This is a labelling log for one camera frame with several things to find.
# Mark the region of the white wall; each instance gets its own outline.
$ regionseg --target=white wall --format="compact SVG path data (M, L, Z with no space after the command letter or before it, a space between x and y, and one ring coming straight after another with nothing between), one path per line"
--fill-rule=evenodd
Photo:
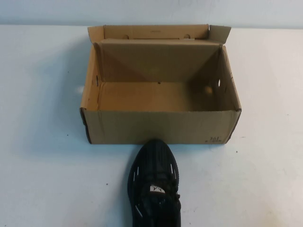
M0 24L303 27L303 0L0 0Z

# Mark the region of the cardboard box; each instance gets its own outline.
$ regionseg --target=cardboard box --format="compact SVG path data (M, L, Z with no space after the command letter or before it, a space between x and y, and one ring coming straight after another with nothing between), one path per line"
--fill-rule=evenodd
M227 57L230 27L89 27L80 107L92 144L226 143L241 105Z

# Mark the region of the shoe logo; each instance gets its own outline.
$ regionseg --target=shoe logo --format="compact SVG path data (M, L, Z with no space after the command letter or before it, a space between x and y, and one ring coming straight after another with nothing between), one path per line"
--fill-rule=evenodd
M158 187L158 186L156 186L156 185L151 185L151 186L150 186L150 191L151 191L151 192L161 192L161 193L165 193L165 191L164 191L162 188L160 188L160 187Z

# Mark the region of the shoe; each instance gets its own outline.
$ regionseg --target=shoe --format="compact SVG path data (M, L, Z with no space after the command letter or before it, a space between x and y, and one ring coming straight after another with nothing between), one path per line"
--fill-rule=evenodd
M178 184L177 163L168 145L161 140L147 142L128 176L133 227L181 227Z

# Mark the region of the white table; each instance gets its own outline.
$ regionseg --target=white table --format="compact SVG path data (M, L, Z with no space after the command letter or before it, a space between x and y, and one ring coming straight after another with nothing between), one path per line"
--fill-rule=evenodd
M170 146L182 227L303 226L302 43L303 30L232 29L243 112L231 140ZM0 227L131 226L140 146L87 142L89 49L83 26L0 26Z

